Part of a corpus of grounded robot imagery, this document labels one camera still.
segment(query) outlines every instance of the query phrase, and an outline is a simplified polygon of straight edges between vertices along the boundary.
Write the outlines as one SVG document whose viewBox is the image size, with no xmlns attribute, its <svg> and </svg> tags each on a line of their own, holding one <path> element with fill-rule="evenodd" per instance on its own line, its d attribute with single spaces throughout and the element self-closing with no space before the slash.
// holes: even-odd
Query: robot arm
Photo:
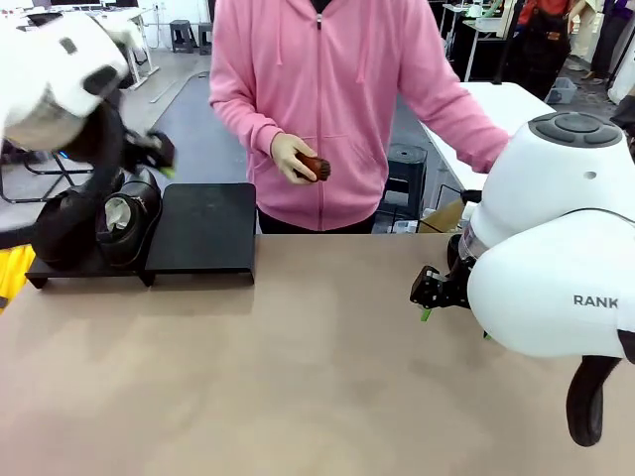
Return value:
<svg viewBox="0 0 635 476">
<path fill-rule="evenodd" d="M 121 168 L 135 174 L 146 165 L 169 175 L 175 148 L 160 132 L 126 129 L 119 114 L 117 88 L 129 72 L 121 47 L 141 43 L 134 24 L 72 13 L 28 33 L 0 23 L 0 42 L 0 129 L 7 139 L 93 165 L 81 190 L 50 200 L 34 224 L 0 233 L 0 249 L 31 243 L 41 259 L 55 261 L 94 221 Z"/>
<path fill-rule="evenodd" d="M 0 124 L 15 145 L 57 151 L 75 140 L 90 115 L 128 74 L 117 44 L 138 46 L 129 23 L 82 13 L 21 32 L 0 23 Z"/>
<path fill-rule="evenodd" d="M 485 183 L 469 225 L 411 300 L 460 305 L 501 345 L 534 357 L 582 356 L 570 385 L 573 440 L 602 431 L 602 386 L 635 363 L 635 166 L 621 131 L 585 114 L 525 125 Z"/>
<path fill-rule="evenodd" d="M 519 233 L 474 265 L 467 296 L 496 341 L 535 357 L 635 360 L 635 226 L 578 211 Z"/>
</svg>

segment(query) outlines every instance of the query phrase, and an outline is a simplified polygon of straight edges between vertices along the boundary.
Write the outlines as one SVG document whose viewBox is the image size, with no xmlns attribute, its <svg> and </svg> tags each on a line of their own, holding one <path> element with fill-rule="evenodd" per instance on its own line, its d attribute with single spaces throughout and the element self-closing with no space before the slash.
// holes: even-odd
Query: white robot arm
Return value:
<svg viewBox="0 0 635 476">
<path fill-rule="evenodd" d="M 601 437 L 604 381 L 622 359 L 635 363 L 633 183 L 615 125 L 577 113 L 537 118 L 511 140 L 450 241 L 450 273 L 425 267 L 411 293 L 426 309 L 471 308 L 511 350 L 582 356 L 567 401 L 582 446 Z"/>
<path fill-rule="evenodd" d="M 134 24 L 82 13 L 22 32 L 0 21 L 0 142 L 32 151 L 72 142 L 87 118 L 128 74 L 115 42 L 139 46 Z"/>
</svg>

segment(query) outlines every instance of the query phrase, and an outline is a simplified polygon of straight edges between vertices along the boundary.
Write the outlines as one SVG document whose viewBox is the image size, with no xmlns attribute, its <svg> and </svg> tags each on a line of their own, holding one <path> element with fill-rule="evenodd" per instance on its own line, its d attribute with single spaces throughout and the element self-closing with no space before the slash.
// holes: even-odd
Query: tan table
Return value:
<svg viewBox="0 0 635 476">
<path fill-rule="evenodd" d="M 508 352 L 466 310 L 419 322 L 446 241 L 265 237 L 253 289 L 27 287 L 0 317 L 0 475 L 631 476 L 635 369 L 585 450 L 578 359 Z"/>
</svg>

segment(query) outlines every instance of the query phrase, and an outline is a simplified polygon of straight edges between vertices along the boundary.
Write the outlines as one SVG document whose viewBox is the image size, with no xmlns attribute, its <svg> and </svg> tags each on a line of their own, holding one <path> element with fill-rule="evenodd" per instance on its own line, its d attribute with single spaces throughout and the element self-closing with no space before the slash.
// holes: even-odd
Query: red shirt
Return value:
<svg viewBox="0 0 635 476">
<path fill-rule="evenodd" d="M 567 4 L 568 0 L 527 0 L 522 12 L 520 12 L 518 25 L 527 25 L 536 7 L 550 15 L 563 15 L 569 11 Z"/>
</svg>

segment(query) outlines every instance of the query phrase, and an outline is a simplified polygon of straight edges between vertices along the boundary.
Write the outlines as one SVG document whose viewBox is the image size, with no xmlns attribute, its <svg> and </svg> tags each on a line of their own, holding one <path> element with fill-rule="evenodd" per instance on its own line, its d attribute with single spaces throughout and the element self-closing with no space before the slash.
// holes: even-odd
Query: hand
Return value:
<svg viewBox="0 0 635 476">
<path fill-rule="evenodd" d="M 298 152 L 303 153 L 307 157 L 316 157 L 318 155 L 305 141 L 291 134 L 280 133 L 271 142 L 271 158 L 287 180 L 295 185 L 311 184 L 318 178 L 296 158 Z M 306 178 L 298 177 L 296 172 Z"/>
</svg>

